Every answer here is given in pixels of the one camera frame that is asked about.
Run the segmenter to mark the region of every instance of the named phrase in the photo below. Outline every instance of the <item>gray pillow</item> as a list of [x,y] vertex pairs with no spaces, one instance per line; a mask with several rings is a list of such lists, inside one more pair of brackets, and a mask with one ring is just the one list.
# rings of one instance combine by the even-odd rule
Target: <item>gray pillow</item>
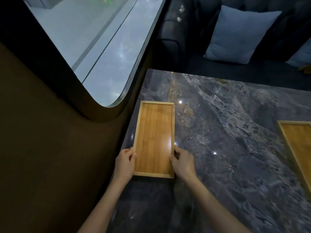
[[281,11],[240,11],[222,5],[211,42],[204,55],[213,61],[247,64]]
[[294,67],[311,65],[311,38],[286,63]]

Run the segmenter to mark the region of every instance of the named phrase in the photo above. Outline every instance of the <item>marble table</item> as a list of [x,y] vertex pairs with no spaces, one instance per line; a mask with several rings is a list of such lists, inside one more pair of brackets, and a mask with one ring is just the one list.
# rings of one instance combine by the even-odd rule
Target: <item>marble table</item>
[[[175,141],[197,175],[253,232],[311,232],[311,204],[289,168],[277,120],[311,121],[311,92],[148,70],[122,148],[133,145],[141,100],[175,102]],[[212,232],[176,178],[134,176],[107,232]]]

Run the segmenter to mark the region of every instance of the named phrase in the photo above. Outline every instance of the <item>person's left arm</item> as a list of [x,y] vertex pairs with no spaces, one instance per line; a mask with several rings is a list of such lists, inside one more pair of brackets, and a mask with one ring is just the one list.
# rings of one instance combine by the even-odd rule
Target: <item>person's left arm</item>
[[130,181],[135,170],[136,154],[133,148],[123,149],[116,158],[115,174],[105,194],[85,220],[78,233],[103,233],[106,232],[115,205]]

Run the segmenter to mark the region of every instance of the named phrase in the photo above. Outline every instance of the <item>wood grain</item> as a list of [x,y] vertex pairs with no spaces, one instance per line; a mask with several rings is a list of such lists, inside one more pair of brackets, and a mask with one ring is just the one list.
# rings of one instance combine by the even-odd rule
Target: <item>wood grain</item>
[[174,103],[142,101],[134,140],[137,176],[174,178]]
[[278,121],[309,196],[311,193],[311,122]]

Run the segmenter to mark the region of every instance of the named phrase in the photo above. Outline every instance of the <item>sofa backrest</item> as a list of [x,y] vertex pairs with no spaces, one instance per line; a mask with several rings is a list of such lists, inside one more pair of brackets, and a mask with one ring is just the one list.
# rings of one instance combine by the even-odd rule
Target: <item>sofa backrest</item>
[[254,57],[286,61],[311,37],[311,0],[192,1],[189,41],[196,43],[201,51],[210,43],[221,5],[243,11],[282,11],[256,48]]

